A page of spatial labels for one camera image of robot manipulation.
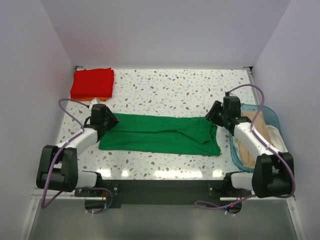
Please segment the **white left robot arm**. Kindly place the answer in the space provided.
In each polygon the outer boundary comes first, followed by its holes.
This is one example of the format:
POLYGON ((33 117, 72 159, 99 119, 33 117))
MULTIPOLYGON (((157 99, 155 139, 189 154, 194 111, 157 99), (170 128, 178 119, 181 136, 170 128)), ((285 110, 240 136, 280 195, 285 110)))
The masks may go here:
POLYGON ((104 190, 104 184, 99 181, 101 175, 78 170, 78 157, 118 123, 105 104, 93 104, 91 115, 85 119, 82 130, 63 143, 46 145, 42 149, 36 186, 59 192, 85 188, 92 196, 99 196, 104 190))

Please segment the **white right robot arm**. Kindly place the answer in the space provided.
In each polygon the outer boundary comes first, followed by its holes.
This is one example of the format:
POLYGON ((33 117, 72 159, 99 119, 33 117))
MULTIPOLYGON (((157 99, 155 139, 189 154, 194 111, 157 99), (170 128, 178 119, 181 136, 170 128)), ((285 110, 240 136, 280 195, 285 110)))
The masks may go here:
POLYGON ((272 146, 255 128, 254 119, 241 114, 237 96, 216 100, 205 119, 223 127, 245 145, 255 158, 253 172, 230 172, 223 179, 223 192, 230 197, 240 190, 253 191, 258 198, 291 197, 296 190, 294 158, 272 146))

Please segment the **green t shirt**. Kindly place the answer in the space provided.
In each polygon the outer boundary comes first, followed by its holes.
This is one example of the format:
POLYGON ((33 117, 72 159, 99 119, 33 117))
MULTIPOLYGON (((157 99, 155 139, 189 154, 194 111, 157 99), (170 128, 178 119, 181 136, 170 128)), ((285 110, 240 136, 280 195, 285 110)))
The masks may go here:
POLYGON ((119 123, 99 141, 101 151, 219 156, 218 127, 204 117, 117 113, 119 123))

